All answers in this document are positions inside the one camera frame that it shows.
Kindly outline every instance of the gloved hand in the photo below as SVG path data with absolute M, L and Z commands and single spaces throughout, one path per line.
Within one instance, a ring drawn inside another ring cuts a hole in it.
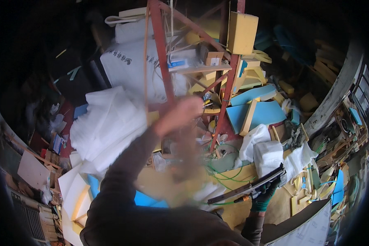
M 252 200 L 251 212 L 265 212 L 269 201 L 275 194 L 276 188 L 280 184 L 280 177 L 273 182 L 268 182 L 261 187 L 261 194 Z

